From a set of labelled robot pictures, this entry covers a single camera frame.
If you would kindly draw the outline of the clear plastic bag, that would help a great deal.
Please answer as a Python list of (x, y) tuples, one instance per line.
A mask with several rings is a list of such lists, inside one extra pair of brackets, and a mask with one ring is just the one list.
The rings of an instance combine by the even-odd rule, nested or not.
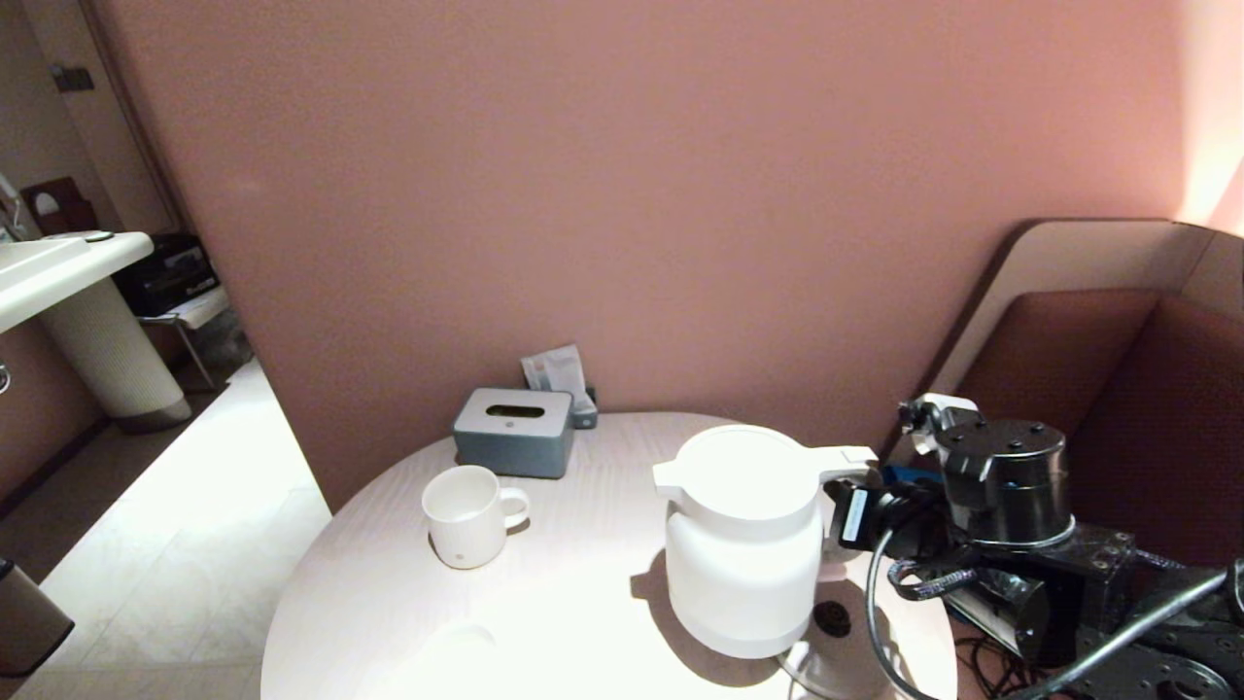
[(192, 333), (192, 346), (211, 375), (230, 377), (253, 361), (254, 349), (243, 329), (239, 315), (231, 307), (214, 316)]

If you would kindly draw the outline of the white pedestal sink counter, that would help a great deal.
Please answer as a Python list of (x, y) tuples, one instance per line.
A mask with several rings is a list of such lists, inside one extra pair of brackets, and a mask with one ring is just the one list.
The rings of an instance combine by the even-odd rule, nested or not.
[(0, 242), (0, 334), (37, 320), (124, 433), (192, 420), (192, 407), (112, 275), (156, 250), (149, 234), (85, 233)]

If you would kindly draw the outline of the black box appliance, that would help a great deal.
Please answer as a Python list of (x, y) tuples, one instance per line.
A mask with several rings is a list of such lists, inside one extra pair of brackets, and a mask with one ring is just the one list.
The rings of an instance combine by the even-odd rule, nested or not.
[(153, 251), (112, 275), (121, 297), (137, 316), (159, 316), (221, 286), (199, 236), (163, 234)]

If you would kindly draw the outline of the metal stool with white top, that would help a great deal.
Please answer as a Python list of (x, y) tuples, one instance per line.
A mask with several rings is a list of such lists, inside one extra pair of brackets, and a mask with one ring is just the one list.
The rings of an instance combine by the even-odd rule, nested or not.
[(205, 389), (200, 390), (200, 393), (216, 393), (215, 375), (211, 375), (199, 359), (197, 349), (192, 346), (192, 333), (202, 328), (203, 325), (207, 325), (214, 316), (221, 315), (221, 311), (226, 310), (226, 307), (231, 307), (226, 290), (216, 287), (213, 291), (200, 293), (198, 297), (192, 297), (182, 302), (182, 305), (172, 307), (172, 310), (164, 311), (163, 315), (138, 315), (136, 320), (142, 327), (173, 329), (182, 344), (184, 344), (188, 356), (190, 356), (192, 366), (197, 368), (204, 380)]

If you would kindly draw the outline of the brown upholstered sofa bench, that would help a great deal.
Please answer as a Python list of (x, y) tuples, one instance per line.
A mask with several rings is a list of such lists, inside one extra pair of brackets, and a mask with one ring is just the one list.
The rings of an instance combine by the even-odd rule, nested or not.
[(1244, 233), (1029, 219), (927, 390), (1064, 431), (1080, 521), (1188, 566), (1244, 558)]

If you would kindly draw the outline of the white handleless cup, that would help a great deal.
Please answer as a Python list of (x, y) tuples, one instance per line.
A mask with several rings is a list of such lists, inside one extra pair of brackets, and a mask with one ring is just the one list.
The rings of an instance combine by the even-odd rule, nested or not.
[(494, 700), (499, 643), (485, 625), (445, 625), (415, 659), (415, 700)]

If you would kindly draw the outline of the white round kettle base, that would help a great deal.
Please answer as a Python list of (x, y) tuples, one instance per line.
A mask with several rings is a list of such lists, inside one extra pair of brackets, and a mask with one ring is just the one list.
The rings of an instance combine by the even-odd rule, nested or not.
[[(812, 620), (778, 658), (782, 700), (904, 700), (872, 650), (865, 620), (865, 558), (835, 566), (814, 591)], [(904, 601), (877, 579), (877, 629), (889, 663), (907, 683), (942, 700), (958, 694), (950, 622), (934, 601)]]

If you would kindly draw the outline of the white electric kettle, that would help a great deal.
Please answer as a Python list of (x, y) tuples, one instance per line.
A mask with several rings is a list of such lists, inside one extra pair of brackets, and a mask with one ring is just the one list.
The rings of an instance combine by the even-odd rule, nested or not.
[(812, 620), (825, 482), (862, 482), (867, 446), (807, 448), (768, 426), (712, 426), (656, 464), (667, 502), (667, 589), (675, 620), (703, 647), (775, 656)]

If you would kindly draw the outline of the brown wooden tissue holder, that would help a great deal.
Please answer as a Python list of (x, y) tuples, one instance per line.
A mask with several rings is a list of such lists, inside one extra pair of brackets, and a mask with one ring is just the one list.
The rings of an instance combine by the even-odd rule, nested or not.
[(61, 233), (97, 230), (96, 209), (80, 191), (72, 177), (51, 179), (19, 191), (36, 226), (50, 236)]

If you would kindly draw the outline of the dark waste bin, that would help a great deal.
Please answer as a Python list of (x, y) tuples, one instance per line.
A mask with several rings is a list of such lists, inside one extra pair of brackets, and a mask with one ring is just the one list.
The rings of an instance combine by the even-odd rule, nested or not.
[(71, 615), (17, 563), (0, 558), (0, 678), (30, 678), (73, 629)]

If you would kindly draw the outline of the grey tissue box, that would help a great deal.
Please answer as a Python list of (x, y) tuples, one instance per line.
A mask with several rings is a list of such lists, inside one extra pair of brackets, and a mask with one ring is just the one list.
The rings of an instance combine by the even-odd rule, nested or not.
[(498, 475), (560, 479), (573, 448), (572, 394), (476, 387), (453, 425), (457, 461)]

